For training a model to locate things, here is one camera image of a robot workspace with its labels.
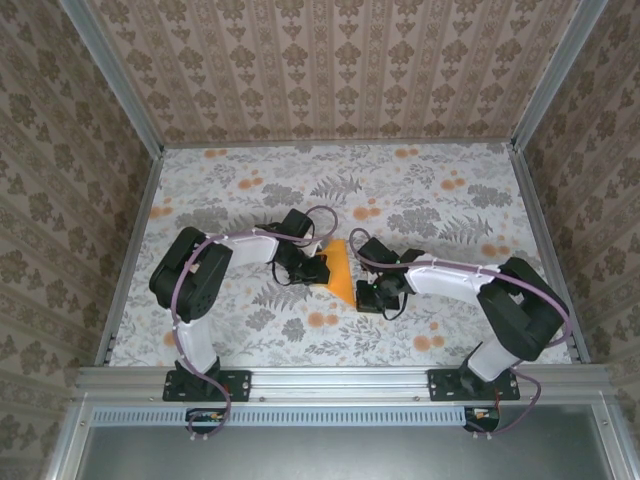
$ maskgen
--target yellow sponge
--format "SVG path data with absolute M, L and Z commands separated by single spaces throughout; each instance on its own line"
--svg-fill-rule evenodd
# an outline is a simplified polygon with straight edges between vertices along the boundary
M 329 283 L 326 288 L 336 297 L 342 299 L 352 307 L 356 306 L 353 295 L 353 282 L 349 269 L 349 256 L 347 244 L 344 240 L 333 240 L 327 248 L 318 252 L 318 255 L 326 255 L 329 268 Z

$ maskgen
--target floral tablecloth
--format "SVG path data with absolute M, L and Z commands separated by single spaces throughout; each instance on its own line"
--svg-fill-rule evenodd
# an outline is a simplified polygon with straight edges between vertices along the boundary
M 540 260 L 503 144 L 351 145 L 165 152 L 110 365 L 171 365 L 171 319 L 148 289 L 183 227 L 210 233 L 279 221 L 289 209 L 336 209 L 335 238 L 365 227 L 398 252 L 499 264 Z M 314 212 L 317 231 L 329 215 Z M 363 273 L 351 259 L 355 280 Z M 458 364 L 489 334 L 475 307 L 412 296 L 393 322 L 364 315 L 323 287 L 281 287 L 266 265 L 227 272 L 205 317 L 226 366 Z M 570 363 L 565 345 L 541 363 Z

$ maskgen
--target floral wallpaper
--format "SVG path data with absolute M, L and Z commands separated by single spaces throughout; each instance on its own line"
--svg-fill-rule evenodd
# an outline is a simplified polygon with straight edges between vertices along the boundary
M 640 3 L 608 2 L 525 153 L 591 354 L 640 445 Z
M 148 169 L 59 4 L 0 2 L 0 478 L 37 478 L 55 445 Z
M 516 255 L 541 271 L 504 144 L 168 150 L 110 365 L 177 358 L 170 314 L 148 285 L 182 228 L 245 230 L 318 204 L 337 211 L 335 238 L 360 226 L 398 253 L 480 264 Z M 330 228 L 328 214 L 311 215 L 318 232 Z M 354 281 L 366 278 L 350 265 Z M 440 296 L 412 296 L 388 322 L 321 286 L 279 286 L 258 264 L 229 270 L 201 321 L 222 363 L 245 367 L 458 364 L 490 330 L 475 307 Z M 569 363 L 566 345 L 540 361 Z
M 166 145 L 508 138 L 578 0 L 87 0 Z

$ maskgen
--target wall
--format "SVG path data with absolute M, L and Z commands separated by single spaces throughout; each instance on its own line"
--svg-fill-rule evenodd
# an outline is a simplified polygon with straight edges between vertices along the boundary
M 577 0 L 89 0 L 166 144 L 507 138 Z
M 148 154 L 55 0 L 0 2 L 0 478 L 50 454 L 92 363 Z
M 526 157 L 594 360 L 640 438 L 640 3 L 610 0 Z

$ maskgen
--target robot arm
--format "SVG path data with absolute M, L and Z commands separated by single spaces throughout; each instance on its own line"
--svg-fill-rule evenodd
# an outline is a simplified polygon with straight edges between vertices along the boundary
M 365 243 L 358 254 L 377 263 L 421 264 L 384 269 L 363 263 L 366 270 L 378 277 L 372 284 L 357 282 L 356 303 L 360 311 L 383 313 L 390 305 L 397 308 L 401 293 L 443 295 L 484 311 L 491 332 L 459 369 L 461 385 L 472 396 L 486 389 L 510 367 L 522 361 L 536 360 L 564 323 L 559 313 L 537 295 L 480 273 L 490 270 L 522 280 L 551 296 L 566 310 L 562 300 L 520 258 L 512 257 L 500 266 L 467 265 L 467 272 L 436 265 L 433 256 L 420 250 L 411 249 L 398 256 L 375 238 Z
M 267 234 L 273 232 L 300 239 L 310 238 L 312 225 L 307 215 L 292 209 L 282 223 L 260 225 L 253 234 L 244 237 L 221 239 L 198 256 L 180 289 L 176 310 L 181 319 L 177 327 L 180 344 L 185 356 L 199 372 L 208 372 L 217 362 L 208 322 L 201 317 L 213 306 L 228 269 L 274 262 L 287 270 L 291 284 L 328 283 L 326 259 L 313 256 L 317 242 L 300 247 Z M 206 238 L 207 235 L 196 228 L 183 229 L 154 271 L 149 288 L 161 307 L 170 308 L 185 262 Z

